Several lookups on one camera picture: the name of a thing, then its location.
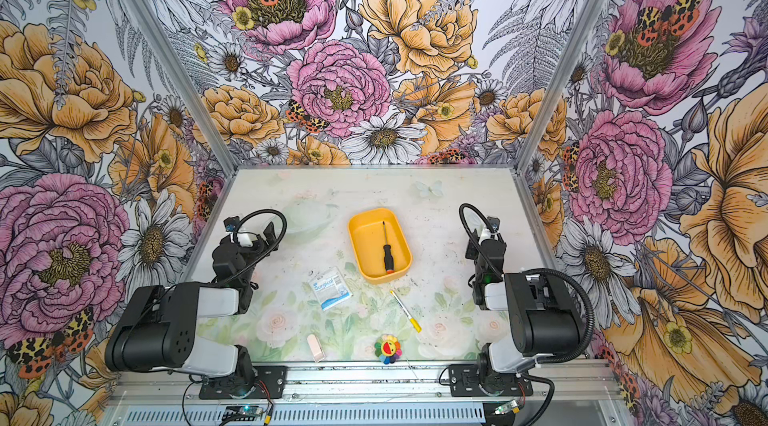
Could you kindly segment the green circuit board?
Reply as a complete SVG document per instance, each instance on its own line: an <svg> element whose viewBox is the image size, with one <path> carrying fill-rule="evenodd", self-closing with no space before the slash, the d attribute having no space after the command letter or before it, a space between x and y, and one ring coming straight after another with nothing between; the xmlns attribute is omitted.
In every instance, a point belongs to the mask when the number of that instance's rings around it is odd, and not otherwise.
<svg viewBox="0 0 768 426"><path fill-rule="evenodd" d="M266 418L267 410L258 405L227 406L221 418L222 424L229 422L254 422Z"/></svg>

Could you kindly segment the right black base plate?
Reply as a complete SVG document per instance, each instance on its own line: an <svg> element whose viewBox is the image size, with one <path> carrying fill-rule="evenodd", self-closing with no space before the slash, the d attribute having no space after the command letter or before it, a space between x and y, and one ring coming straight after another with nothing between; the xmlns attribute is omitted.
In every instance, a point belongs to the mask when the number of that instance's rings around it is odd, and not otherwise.
<svg viewBox="0 0 768 426"><path fill-rule="evenodd" d="M516 374L497 373L478 364L450 364L447 386L452 397L522 397L533 394L532 383Z"/></svg>

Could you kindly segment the aluminium front rail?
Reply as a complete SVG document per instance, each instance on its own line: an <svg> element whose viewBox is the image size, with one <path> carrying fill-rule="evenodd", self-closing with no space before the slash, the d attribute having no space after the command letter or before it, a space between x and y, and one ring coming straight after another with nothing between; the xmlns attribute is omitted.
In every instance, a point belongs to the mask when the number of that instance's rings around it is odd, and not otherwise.
<svg viewBox="0 0 768 426"><path fill-rule="evenodd" d="M283 378L270 382L269 398L278 406L302 403L404 403L454 401L449 366L473 368L472 361L402 360L385 366L379 362L289 362ZM532 376L555 385L553 400L619 400L620 387L603 360L581 359L559 365L541 365ZM205 400L201 385L185 374L124 373L107 405L192 406L241 403L241 398Z"/></svg>

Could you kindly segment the rainbow flower toy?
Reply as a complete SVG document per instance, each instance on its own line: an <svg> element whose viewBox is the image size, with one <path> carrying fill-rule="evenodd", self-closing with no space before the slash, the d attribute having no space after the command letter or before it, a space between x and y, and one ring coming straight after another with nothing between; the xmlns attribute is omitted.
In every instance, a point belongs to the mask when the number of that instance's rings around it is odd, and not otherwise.
<svg viewBox="0 0 768 426"><path fill-rule="evenodd" d="M382 335L374 344L374 354L384 365L392 365L402 357L402 346L397 337Z"/></svg>

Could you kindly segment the yellow small screwdriver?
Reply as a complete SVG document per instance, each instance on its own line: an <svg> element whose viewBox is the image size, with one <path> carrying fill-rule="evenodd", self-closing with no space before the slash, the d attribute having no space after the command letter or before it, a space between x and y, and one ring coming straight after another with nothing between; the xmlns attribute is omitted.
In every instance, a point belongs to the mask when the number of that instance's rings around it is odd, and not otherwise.
<svg viewBox="0 0 768 426"><path fill-rule="evenodd" d="M399 306L399 307L400 307L400 309L402 310L403 314L405 315L405 317L407 318L408 322L409 322L409 323L410 323L410 325L413 327L413 329L414 329L414 330L415 330L417 333L421 333L421 332L422 332L422 327L421 327L421 325L420 325L420 324L419 324L419 322L418 322L418 321L415 319L415 317L414 317L414 316L411 314L411 312L409 311L409 309L407 308L407 306L405 305L405 303L402 301L402 299L400 298L400 296L398 295L398 293L397 293L396 291L394 291L394 290L391 290L391 291L390 291L390 294L391 294L391 295L392 295L392 297L395 299L396 303L398 304L398 306Z"/></svg>

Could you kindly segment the pink eraser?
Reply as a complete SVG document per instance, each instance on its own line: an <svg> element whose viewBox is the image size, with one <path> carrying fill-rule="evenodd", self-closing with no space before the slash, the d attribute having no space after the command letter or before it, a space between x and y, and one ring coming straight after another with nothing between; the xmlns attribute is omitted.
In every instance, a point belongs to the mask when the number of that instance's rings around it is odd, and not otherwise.
<svg viewBox="0 0 768 426"><path fill-rule="evenodd" d="M307 336L307 344L314 362L321 362L326 358L321 343L315 334Z"/></svg>

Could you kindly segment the black orange screwdriver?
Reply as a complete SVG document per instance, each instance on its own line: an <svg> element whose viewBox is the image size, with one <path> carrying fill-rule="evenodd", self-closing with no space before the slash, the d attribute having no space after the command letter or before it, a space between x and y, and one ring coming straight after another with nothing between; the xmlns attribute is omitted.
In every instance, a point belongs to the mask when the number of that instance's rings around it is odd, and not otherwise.
<svg viewBox="0 0 768 426"><path fill-rule="evenodd" d="M392 254L392 247L389 242L388 227L385 222L382 222L382 228L383 228L383 236L384 236L384 245L383 245L384 268L387 274L393 274L395 271L394 256Z"/></svg>

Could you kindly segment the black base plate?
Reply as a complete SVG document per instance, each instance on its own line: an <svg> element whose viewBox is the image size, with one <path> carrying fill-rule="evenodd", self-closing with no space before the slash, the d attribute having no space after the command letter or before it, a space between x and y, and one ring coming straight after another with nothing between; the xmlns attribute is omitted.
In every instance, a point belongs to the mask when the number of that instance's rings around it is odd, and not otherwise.
<svg viewBox="0 0 768 426"><path fill-rule="evenodd" d="M497 373L478 364L450 364L447 386L452 397L522 397L533 394L532 383L516 374Z"/></svg>
<svg viewBox="0 0 768 426"><path fill-rule="evenodd" d="M249 372L204 381L201 400L281 399L287 382L286 366L253 366Z"/></svg>

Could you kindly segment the small right circuit board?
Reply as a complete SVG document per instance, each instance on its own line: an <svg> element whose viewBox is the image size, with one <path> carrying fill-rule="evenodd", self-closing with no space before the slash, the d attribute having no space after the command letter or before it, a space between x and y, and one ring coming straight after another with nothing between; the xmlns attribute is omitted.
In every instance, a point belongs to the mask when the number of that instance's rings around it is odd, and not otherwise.
<svg viewBox="0 0 768 426"><path fill-rule="evenodd" d="M494 409L495 415L516 415L520 412L520 404L517 400L510 400L505 402Z"/></svg>

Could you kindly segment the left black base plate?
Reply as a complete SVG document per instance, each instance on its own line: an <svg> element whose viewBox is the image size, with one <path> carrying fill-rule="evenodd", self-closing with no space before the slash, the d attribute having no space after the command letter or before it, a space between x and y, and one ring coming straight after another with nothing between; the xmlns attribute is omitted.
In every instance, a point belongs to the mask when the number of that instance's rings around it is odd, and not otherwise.
<svg viewBox="0 0 768 426"><path fill-rule="evenodd" d="M286 366L253 366L249 372L204 381L201 400L281 399L287 382Z"/></svg>

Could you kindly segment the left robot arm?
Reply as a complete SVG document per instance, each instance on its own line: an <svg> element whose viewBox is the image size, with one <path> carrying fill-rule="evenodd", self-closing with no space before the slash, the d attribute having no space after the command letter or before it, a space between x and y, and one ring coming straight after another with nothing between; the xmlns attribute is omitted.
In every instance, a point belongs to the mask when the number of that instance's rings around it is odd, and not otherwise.
<svg viewBox="0 0 768 426"><path fill-rule="evenodd" d="M198 321L245 314L258 285L256 266L277 251L287 232L279 211L261 209L225 221L212 253L212 281L136 289L104 352L113 372L175 372L199 377L213 390L245 397L257 386L246 347L197 334Z"/></svg>

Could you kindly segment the yellow plastic bin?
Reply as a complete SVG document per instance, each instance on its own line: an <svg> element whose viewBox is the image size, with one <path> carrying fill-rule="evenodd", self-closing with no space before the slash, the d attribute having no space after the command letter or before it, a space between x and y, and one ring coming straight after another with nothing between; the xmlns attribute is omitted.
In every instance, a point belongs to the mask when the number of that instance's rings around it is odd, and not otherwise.
<svg viewBox="0 0 768 426"><path fill-rule="evenodd" d="M384 268L382 222L388 227L395 265L393 274L387 274ZM403 277L410 269L412 253L400 223L391 210L378 208L353 216L348 223L348 232L358 270L370 284L380 285L394 281Z"/></svg>

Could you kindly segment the white blue packet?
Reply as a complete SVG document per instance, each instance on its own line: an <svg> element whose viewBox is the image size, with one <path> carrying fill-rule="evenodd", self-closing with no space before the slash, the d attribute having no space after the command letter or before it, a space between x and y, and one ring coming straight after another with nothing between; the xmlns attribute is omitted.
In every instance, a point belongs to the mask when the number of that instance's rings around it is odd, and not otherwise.
<svg viewBox="0 0 768 426"><path fill-rule="evenodd" d="M322 311L332 309L353 296L337 268L314 274L309 280L309 287Z"/></svg>

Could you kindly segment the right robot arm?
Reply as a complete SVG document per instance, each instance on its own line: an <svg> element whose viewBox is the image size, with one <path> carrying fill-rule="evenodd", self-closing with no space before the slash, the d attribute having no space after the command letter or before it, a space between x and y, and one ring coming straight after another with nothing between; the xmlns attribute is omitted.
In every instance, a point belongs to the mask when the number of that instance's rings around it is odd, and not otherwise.
<svg viewBox="0 0 768 426"><path fill-rule="evenodd" d="M497 218L481 218L478 226L462 225L469 239L465 258L474 265L468 280L473 303L483 311L504 312L509 331L482 344L475 373L460 375L467 391L484 395L531 392L523 375L540 364L574 360L587 348L594 329L591 304L582 317L569 288L575 283L552 270L506 273L507 244Z"/></svg>

